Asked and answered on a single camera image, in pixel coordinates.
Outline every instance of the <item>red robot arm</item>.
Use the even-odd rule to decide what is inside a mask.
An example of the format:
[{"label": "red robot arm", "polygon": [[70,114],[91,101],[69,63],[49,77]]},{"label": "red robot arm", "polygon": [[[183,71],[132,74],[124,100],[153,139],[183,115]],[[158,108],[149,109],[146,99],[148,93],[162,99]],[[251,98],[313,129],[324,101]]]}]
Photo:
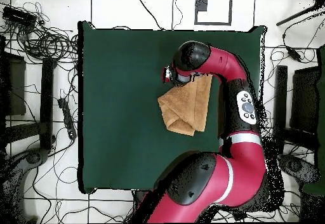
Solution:
[{"label": "red robot arm", "polygon": [[244,67],[227,51],[189,41],[163,74],[176,86],[204,74],[218,78],[220,148],[193,153],[175,165],[167,190],[146,222],[191,223],[212,203],[232,208],[249,203],[258,195],[267,167]]}]

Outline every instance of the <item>green table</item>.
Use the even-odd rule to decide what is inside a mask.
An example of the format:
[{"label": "green table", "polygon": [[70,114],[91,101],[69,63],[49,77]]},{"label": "green table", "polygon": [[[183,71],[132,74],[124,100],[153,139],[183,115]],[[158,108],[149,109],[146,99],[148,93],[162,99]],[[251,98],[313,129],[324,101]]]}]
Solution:
[{"label": "green table", "polygon": [[79,28],[79,39],[83,34],[79,185],[148,190],[180,154],[218,151],[218,81],[211,84],[205,132],[180,135],[166,129],[157,102],[171,88],[161,82],[161,69],[182,43],[210,43],[244,60],[257,92],[264,32],[265,27],[250,32],[95,30],[83,22]]}]

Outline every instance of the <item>control buttons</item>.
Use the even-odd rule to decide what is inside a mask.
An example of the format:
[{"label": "control buttons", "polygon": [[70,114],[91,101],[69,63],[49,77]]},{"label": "control buttons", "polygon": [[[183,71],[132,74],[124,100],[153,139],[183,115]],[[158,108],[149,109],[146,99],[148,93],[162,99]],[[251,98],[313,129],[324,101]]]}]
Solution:
[{"label": "control buttons", "polygon": [[254,106],[251,103],[243,103],[241,106],[243,111],[252,114],[254,111]]},{"label": "control buttons", "polygon": [[256,124],[255,107],[250,93],[248,91],[240,91],[236,98],[238,113],[241,120],[250,125]]}]

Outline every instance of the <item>white stripe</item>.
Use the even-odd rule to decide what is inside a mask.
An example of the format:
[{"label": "white stripe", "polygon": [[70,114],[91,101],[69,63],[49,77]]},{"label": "white stripe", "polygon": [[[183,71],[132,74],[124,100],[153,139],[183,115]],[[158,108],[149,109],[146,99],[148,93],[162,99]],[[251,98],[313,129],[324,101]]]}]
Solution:
[{"label": "white stripe", "polygon": [[[231,137],[231,141],[233,144],[235,143],[242,143],[242,142],[248,142],[248,143],[256,143],[258,145],[261,145],[261,140],[258,135],[254,135],[253,133],[236,133],[234,135],[230,135],[227,138]],[[223,139],[219,138],[219,147],[223,145]]]},{"label": "white stripe", "polygon": [[227,159],[222,157],[221,155],[219,155],[219,156],[222,159],[224,159],[226,161],[226,163],[227,163],[228,171],[229,171],[229,180],[228,180],[228,185],[227,185],[226,191],[224,192],[224,194],[218,200],[216,200],[216,202],[221,202],[228,196],[229,192],[231,191],[232,184],[234,182],[234,172],[232,170],[231,163]]}]

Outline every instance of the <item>folded towel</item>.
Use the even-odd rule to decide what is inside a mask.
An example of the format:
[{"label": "folded towel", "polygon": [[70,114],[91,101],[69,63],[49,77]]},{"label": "folded towel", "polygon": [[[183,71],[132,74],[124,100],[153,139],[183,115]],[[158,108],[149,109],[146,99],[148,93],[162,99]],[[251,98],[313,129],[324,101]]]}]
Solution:
[{"label": "folded towel", "polygon": [[212,76],[194,79],[183,87],[174,87],[158,98],[162,118],[169,131],[194,135],[204,131]]}]

